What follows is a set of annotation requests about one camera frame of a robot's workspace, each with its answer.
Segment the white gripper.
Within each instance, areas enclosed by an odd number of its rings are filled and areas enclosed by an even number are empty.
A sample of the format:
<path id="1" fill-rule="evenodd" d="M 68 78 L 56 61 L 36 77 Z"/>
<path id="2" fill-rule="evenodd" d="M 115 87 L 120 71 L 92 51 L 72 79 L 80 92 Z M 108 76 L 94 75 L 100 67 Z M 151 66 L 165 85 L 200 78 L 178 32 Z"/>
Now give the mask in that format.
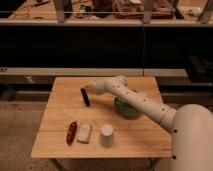
<path id="1" fill-rule="evenodd" d="M 104 83 L 103 79 L 92 80 L 85 86 L 85 90 L 91 94 L 104 94 L 106 92 Z"/>

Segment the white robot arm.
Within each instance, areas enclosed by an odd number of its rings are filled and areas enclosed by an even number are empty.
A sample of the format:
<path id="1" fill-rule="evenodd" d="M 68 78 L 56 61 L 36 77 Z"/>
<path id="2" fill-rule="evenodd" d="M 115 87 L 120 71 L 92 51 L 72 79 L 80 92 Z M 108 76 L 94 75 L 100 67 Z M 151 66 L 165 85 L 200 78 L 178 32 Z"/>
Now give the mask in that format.
<path id="1" fill-rule="evenodd" d="M 98 78 L 87 92 L 110 93 L 143 112 L 171 135 L 171 171 L 213 171 L 213 113 L 198 104 L 174 109 L 127 87 L 125 76 Z"/>

